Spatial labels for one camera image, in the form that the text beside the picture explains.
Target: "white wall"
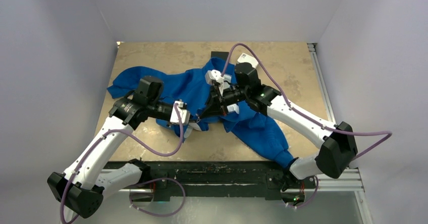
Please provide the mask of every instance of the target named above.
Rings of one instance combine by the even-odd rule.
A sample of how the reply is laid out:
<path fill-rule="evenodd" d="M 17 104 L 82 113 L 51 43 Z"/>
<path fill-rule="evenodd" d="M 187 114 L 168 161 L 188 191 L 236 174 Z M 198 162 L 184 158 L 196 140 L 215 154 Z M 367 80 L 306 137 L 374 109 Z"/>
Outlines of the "white wall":
<path fill-rule="evenodd" d="M 375 223 L 428 219 L 427 15 L 428 0 L 343 0 L 317 47 L 336 118 L 393 131 L 358 161 Z"/>
<path fill-rule="evenodd" d="M 46 180 L 93 136 L 115 58 L 94 0 L 0 0 L 0 216 L 57 223 Z"/>
<path fill-rule="evenodd" d="M 320 39 L 341 0 L 96 0 L 118 41 Z"/>

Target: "blue towel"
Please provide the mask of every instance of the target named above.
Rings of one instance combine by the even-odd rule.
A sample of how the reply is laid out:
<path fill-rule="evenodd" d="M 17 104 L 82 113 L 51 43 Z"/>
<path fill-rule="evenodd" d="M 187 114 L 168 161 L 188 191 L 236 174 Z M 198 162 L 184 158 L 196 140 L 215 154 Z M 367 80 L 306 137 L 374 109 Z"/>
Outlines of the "blue towel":
<path fill-rule="evenodd" d="M 187 70 L 182 74 L 167 75 L 163 72 L 147 67 L 133 67 L 126 69 L 113 81 L 113 85 L 107 88 L 113 98 L 124 96 L 128 91 L 136 89 L 139 80 L 146 75 L 160 78 L 164 82 L 164 91 L 161 97 L 163 101 L 173 103 L 174 99 L 182 99 L 187 103 L 187 109 L 192 116 L 200 113 L 208 98 L 209 87 L 205 81 L 205 73 L 208 70 L 222 71 L 225 61 L 220 58 L 211 58 L 201 69 Z M 232 75 L 232 83 L 236 83 L 234 65 L 229 64 L 226 74 Z M 211 117 L 202 119 L 198 125 L 202 131 L 208 130 L 208 124 L 221 121 L 226 132 L 232 132 L 241 141 L 247 144 L 256 153 L 269 160 L 276 161 L 286 167 L 293 159 L 288 151 L 288 143 L 278 124 L 270 117 L 256 113 L 246 104 L 238 103 L 239 114 L 233 112 L 223 117 Z M 167 122 L 156 120 L 156 122 L 167 128 Z M 180 135 L 178 126 L 172 130 Z"/>

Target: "black mount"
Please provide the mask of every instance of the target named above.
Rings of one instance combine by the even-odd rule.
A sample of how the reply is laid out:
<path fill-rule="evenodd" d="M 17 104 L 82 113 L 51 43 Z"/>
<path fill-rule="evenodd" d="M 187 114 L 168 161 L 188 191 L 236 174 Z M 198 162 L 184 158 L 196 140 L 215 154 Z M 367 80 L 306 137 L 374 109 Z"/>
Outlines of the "black mount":
<path fill-rule="evenodd" d="M 125 163 L 109 161 L 104 168 L 115 170 Z M 142 163 L 150 167 L 150 176 L 153 179 L 169 177 L 177 180 L 183 185 L 187 197 L 263 197 L 265 200 L 290 202 L 289 196 L 296 196 L 295 193 L 281 193 L 285 180 L 284 171 L 279 164 L 272 161 L 143 161 Z M 315 188 L 312 176 L 303 181 L 306 189 Z M 129 188 L 150 188 L 150 186 Z M 183 196 L 179 186 L 170 181 L 156 183 L 153 201 L 169 201 L 172 196 Z"/>

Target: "metal frame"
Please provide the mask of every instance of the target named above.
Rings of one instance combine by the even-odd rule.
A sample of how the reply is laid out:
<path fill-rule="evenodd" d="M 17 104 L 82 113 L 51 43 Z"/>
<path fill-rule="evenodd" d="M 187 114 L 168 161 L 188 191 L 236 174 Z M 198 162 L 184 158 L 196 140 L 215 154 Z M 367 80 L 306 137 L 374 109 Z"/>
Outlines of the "metal frame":
<path fill-rule="evenodd" d="M 316 56 L 315 45 L 313 43 L 308 43 L 307 45 L 308 45 L 310 56 L 312 58 L 313 67 L 315 68 L 319 88 L 320 88 L 322 95 L 323 95 L 323 101 L 324 101 L 324 105 L 326 107 L 327 117 L 328 117 L 329 121 L 336 122 L 336 119 L 335 119 L 334 114 L 333 114 L 332 105 L 330 103 L 330 98 L 329 98 L 329 95 L 327 93 L 326 84 L 324 83 L 323 74 L 321 72 L 321 68 L 319 66 L 318 58 Z M 362 184 L 361 175 L 359 173 L 359 170 L 358 169 L 352 169 L 352 170 L 347 169 L 347 170 L 345 170 L 345 172 L 341 175 L 341 177 L 338 180 L 336 180 L 336 183 L 334 183 L 334 185 L 345 185 L 345 183 L 348 180 L 343 181 L 344 179 L 342 179 L 342 177 L 345 175 L 345 173 L 348 173 L 349 171 L 353 171 L 355 174 L 358 174 L 358 179 L 354 179 L 354 180 L 352 180 L 352 182 L 359 185 L 360 189 L 358 189 L 358 190 L 353 189 L 355 187 L 355 186 L 353 186 L 353 187 L 349 188 L 349 191 L 354 191 L 354 193 L 355 193 L 355 198 L 357 201 L 358 210 L 360 212 L 361 220 L 364 224 L 372 224 L 373 218 L 371 216 L 370 209 L 368 208 L 368 205 L 367 205 L 364 187 Z"/>

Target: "table surface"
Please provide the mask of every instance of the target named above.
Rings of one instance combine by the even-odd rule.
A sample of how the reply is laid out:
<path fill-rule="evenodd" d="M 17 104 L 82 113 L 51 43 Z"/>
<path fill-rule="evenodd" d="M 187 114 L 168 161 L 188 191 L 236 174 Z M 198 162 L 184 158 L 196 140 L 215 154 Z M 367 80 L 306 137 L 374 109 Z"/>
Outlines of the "table surface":
<path fill-rule="evenodd" d="M 289 99 L 309 112 L 327 119 L 322 92 L 305 42 L 244 42 L 257 54 L 272 77 L 284 89 Z M 146 66 L 167 74 L 201 68 L 210 58 L 211 51 L 229 51 L 235 42 L 126 42 L 122 43 L 113 66 L 109 86 L 125 69 Z M 235 63 L 243 47 L 235 49 L 231 63 Z M 263 84 L 274 86 L 263 70 L 257 68 Z M 115 99 L 107 92 L 97 125 L 103 125 Z M 282 122 L 284 132 L 294 157 L 304 157 L 317 151 L 314 145 Z M 168 129 L 148 119 L 133 133 L 144 143 L 161 152 L 171 152 L 179 138 Z M 193 131 L 181 149 L 173 156 L 160 157 L 127 138 L 111 157 L 112 161 L 133 158 L 143 160 L 264 160 L 247 147 L 233 133 L 226 133 L 221 123 L 210 124 L 206 132 Z"/>

